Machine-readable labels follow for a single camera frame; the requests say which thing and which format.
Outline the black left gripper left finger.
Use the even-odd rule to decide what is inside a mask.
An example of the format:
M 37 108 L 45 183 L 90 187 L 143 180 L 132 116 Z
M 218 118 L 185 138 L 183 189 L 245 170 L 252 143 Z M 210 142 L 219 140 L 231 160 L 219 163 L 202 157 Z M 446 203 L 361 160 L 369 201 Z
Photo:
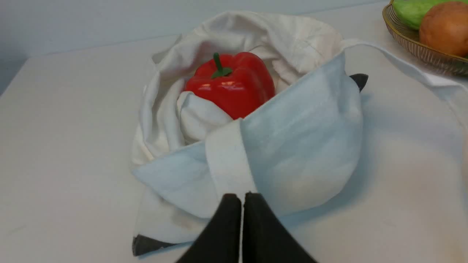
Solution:
M 225 194 L 207 226 L 178 263 L 237 263 L 241 229 L 241 200 Z

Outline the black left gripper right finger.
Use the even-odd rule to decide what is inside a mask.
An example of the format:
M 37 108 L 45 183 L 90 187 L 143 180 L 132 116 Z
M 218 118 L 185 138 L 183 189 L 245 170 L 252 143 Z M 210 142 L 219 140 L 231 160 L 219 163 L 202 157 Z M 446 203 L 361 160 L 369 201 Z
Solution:
M 316 263 L 284 228 L 264 197 L 246 193 L 242 230 L 244 263 Z

